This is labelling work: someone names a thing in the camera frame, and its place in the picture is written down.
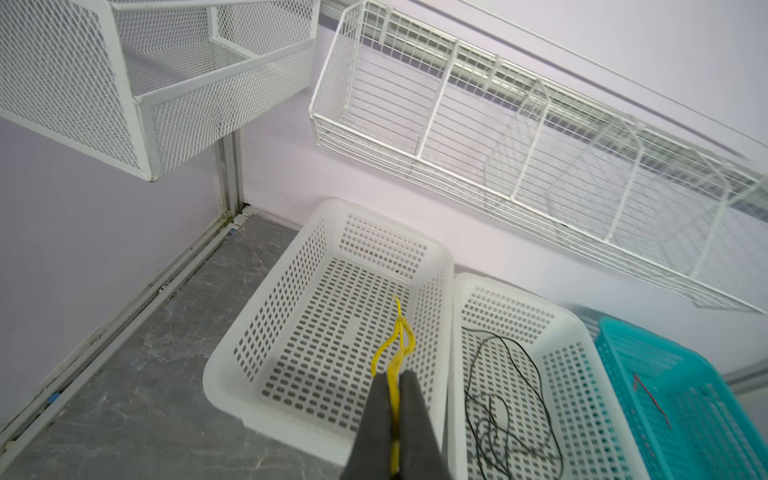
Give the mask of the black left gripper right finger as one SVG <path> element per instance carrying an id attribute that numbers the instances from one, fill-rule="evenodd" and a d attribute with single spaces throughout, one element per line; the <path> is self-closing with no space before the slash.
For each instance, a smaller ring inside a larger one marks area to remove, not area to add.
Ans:
<path id="1" fill-rule="evenodd" d="M 415 372 L 400 375 L 400 479 L 451 479 Z"/>

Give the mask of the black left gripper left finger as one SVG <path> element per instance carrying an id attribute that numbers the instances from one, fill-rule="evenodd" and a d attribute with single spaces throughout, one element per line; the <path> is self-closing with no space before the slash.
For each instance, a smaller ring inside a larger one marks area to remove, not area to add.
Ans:
<path id="1" fill-rule="evenodd" d="M 377 374 L 372 381 L 351 454 L 341 479 L 391 478 L 392 413 L 388 381 Z"/>

